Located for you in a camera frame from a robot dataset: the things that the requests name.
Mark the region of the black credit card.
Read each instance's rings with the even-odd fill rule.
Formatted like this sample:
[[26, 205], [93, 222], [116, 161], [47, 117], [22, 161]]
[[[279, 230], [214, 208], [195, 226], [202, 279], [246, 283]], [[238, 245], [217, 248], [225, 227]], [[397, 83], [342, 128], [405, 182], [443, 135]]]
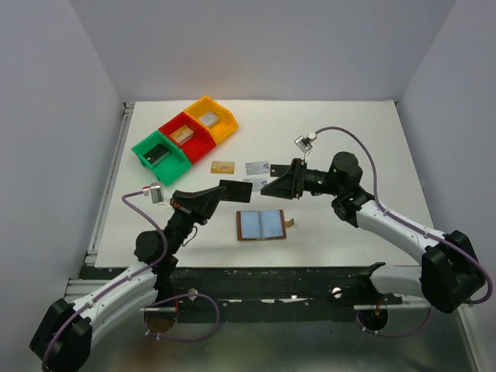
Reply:
[[291, 169], [287, 164], [271, 164], [270, 175], [271, 177], [282, 177]]
[[253, 191], [253, 184], [251, 182], [220, 180], [219, 186], [226, 189], [222, 196], [222, 201], [250, 203]]

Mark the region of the silver VIP credit card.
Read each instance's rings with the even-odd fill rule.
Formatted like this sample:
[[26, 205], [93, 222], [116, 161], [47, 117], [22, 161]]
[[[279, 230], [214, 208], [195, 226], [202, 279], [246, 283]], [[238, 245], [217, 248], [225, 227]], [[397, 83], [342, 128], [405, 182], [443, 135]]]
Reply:
[[256, 161], [245, 163], [247, 175], [269, 174], [270, 164], [268, 161]]

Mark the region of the gold credit card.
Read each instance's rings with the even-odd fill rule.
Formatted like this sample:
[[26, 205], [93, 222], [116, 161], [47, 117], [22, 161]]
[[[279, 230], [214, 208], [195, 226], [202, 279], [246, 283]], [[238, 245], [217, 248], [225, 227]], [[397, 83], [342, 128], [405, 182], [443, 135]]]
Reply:
[[212, 174], [234, 174], [236, 163], [232, 161], [212, 161]]

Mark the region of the brown leather card holder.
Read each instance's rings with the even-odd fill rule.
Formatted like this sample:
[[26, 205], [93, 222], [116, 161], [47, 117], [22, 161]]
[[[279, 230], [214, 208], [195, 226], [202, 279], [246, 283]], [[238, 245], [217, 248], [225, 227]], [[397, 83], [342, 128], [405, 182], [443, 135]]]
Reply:
[[294, 223], [294, 219], [285, 219], [282, 209], [237, 211], [237, 240], [244, 242], [286, 239], [286, 230]]

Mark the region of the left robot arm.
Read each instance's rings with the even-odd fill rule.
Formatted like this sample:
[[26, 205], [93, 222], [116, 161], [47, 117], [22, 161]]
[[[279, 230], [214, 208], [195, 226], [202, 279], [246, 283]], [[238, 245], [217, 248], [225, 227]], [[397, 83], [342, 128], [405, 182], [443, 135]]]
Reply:
[[[56, 300], [46, 311], [29, 348], [40, 358], [44, 371], [77, 371], [91, 349], [125, 318], [148, 305], [161, 303], [161, 291], [168, 292], [177, 266], [176, 252], [199, 226], [213, 216], [226, 187], [197, 192], [176, 191], [163, 195], [161, 184], [122, 196], [122, 202], [153, 227], [136, 238], [135, 261], [99, 289], [68, 302]], [[130, 200], [147, 196], [155, 205], [168, 203], [173, 214], [165, 227]]]

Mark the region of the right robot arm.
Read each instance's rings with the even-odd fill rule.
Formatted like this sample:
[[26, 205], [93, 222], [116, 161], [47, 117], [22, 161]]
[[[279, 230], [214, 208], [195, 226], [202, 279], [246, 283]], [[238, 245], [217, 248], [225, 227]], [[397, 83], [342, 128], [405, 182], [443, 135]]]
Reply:
[[361, 187], [362, 175], [357, 158], [349, 152], [337, 153], [328, 171], [310, 170], [295, 158], [261, 194], [283, 199], [299, 199], [304, 192], [331, 195], [332, 210], [340, 220], [385, 239], [416, 262], [406, 267], [376, 265], [367, 280], [377, 293], [423, 298], [444, 313], [468, 302], [487, 278], [467, 236], [394, 216]]

